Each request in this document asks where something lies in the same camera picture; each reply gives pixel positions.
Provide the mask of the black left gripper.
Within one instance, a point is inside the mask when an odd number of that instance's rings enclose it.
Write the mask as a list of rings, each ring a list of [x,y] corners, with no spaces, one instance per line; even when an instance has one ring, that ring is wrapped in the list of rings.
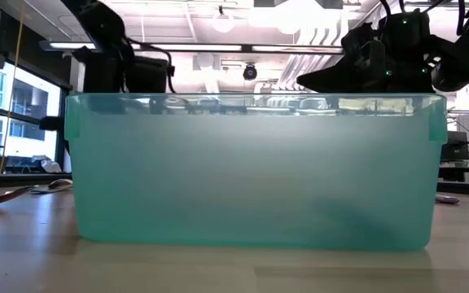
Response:
[[[136,56],[125,71],[125,85],[130,93],[166,92],[168,61]]]

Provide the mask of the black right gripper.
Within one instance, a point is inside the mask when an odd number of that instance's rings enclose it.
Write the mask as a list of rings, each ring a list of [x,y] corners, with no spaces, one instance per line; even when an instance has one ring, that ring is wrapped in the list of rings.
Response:
[[[330,67],[297,77],[297,84],[317,93],[432,93],[425,62],[429,16],[416,9],[386,16],[378,30],[353,28],[342,39],[351,68]]]

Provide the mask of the white ceiling lamp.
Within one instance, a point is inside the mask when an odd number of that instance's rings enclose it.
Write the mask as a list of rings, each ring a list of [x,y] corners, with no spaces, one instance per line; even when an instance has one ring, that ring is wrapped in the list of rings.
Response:
[[[219,33],[228,33],[235,27],[235,18],[223,5],[217,7],[213,15],[213,28]]]

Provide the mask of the dark computer monitor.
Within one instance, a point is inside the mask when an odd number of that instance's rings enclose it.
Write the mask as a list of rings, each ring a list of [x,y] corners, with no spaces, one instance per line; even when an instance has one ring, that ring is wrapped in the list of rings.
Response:
[[[459,131],[449,131],[448,141],[441,148],[441,162],[469,160],[467,134]]]

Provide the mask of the teal plastic bin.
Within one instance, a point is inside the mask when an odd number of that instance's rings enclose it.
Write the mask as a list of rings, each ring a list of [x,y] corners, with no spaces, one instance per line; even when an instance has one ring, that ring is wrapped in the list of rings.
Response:
[[[417,251],[447,140],[438,94],[73,94],[77,226],[116,243]]]

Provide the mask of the overhead frame beam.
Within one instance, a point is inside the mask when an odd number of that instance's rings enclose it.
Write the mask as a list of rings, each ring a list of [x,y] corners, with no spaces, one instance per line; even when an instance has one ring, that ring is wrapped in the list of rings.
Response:
[[[91,42],[50,42],[40,41],[43,50],[77,50],[87,47],[95,49]],[[154,47],[171,53],[241,53],[272,55],[343,55],[340,46],[300,46],[300,45],[262,45],[262,44],[206,44],[206,43],[155,43]]]

